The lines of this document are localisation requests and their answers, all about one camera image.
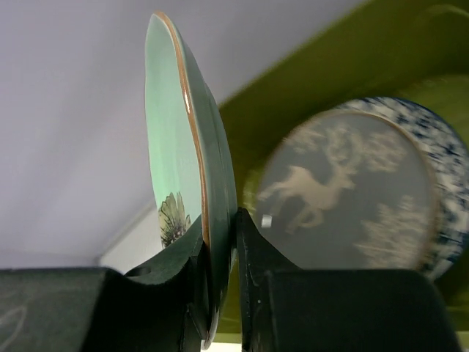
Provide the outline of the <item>blue floral rim plate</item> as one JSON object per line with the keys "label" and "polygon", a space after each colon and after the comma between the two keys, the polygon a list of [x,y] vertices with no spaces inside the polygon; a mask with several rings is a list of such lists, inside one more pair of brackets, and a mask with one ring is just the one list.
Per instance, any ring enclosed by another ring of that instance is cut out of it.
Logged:
{"label": "blue floral rim plate", "polygon": [[367,97],[339,104],[337,109],[384,117],[405,129],[429,157],[440,192],[442,219],[422,269],[438,279],[468,245],[468,148],[458,133],[428,108],[403,98]]}

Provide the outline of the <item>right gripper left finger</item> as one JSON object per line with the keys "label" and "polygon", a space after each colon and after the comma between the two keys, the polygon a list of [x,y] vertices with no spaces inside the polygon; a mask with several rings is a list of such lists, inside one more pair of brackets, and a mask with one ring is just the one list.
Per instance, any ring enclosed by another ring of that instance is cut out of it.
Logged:
{"label": "right gripper left finger", "polygon": [[181,238],[125,273],[143,289],[133,300],[133,351],[183,351],[187,336],[208,337],[207,264],[198,217]]}

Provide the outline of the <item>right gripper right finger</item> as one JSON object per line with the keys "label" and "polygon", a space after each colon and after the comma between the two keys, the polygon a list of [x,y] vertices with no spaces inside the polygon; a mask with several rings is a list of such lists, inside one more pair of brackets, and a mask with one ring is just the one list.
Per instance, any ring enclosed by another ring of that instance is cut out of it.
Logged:
{"label": "right gripper right finger", "polygon": [[249,212],[235,216],[244,351],[301,351],[293,278],[299,268],[270,244]]}

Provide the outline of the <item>mint green flower plate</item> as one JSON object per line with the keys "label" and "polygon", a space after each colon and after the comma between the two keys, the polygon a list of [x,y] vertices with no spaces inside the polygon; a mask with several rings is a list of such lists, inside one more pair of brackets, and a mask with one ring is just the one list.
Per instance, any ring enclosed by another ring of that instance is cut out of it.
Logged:
{"label": "mint green flower plate", "polygon": [[237,198],[229,145],[217,104],[175,24],[152,14],[145,41],[145,116],[152,188],[164,246],[194,228],[207,253],[208,322],[213,342],[235,246]]}

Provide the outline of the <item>grey deer plate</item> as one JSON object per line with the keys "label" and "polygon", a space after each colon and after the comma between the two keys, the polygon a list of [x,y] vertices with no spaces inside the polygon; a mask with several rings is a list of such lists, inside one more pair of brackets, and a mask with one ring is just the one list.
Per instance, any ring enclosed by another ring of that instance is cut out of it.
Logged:
{"label": "grey deer plate", "polygon": [[376,114],[314,115],[273,151],[254,222],[307,269],[420,270],[437,233],[435,172],[416,139]]}

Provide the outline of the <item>green plastic bin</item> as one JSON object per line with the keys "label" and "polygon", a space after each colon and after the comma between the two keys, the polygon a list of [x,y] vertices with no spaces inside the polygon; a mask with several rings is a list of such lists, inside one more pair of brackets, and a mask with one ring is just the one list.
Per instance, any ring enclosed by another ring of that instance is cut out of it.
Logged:
{"label": "green plastic bin", "polygon": [[467,11],[466,1],[366,1],[225,102],[239,199],[296,122],[353,98],[414,100],[467,140]]}

